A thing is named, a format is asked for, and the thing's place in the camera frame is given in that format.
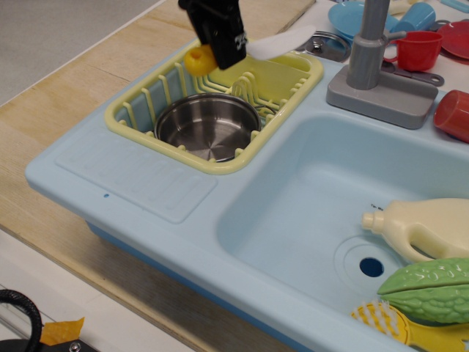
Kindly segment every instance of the red cup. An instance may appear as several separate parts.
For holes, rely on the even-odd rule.
[[[407,71],[426,71],[435,66],[441,50],[443,36],[435,32],[408,32],[407,36],[396,40],[397,56],[385,59],[397,61],[397,65]]]
[[[433,116],[435,126],[469,143],[469,93],[452,90],[441,99]]]

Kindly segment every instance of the gray floor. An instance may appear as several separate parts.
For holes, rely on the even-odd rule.
[[[158,0],[0,0],[0,106]]]

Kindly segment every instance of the wooden surface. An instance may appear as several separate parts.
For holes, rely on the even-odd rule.
[[[280,32],[312,3],[240,0],[245,30],[254,39]],[[0,107],[0,228],[197,351],[289,351],[100,240],[82,219],[32,191],[24,177],[47,146],[194,37],[185,12],[168,0]]]

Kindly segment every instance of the yellow dish rack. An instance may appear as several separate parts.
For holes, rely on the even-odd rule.
[[[225,175],[243,168],[265,142],[321,80],[321,62],[308,54],[290,52],[259,61],[247,56],[227,70],[215,70],[202,77],[184,68],[187,50],[200,45],[196,40],[145,76],[112,101],[105,112],[106,126],[120,136],[142,144],[208,174]],[[253,131],[251,143],[236,150],[230,161],[207,161],[174,147],[153,133],[158,115],[173,102],[189,95],[221,92],[242,98],[258,109],[261,131]]]

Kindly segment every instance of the blue toy cup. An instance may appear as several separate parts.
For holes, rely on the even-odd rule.
[[[425,31],[435,22],[436,14],[433,7],[426,2],[416,2],[392,28],[391,32]]]

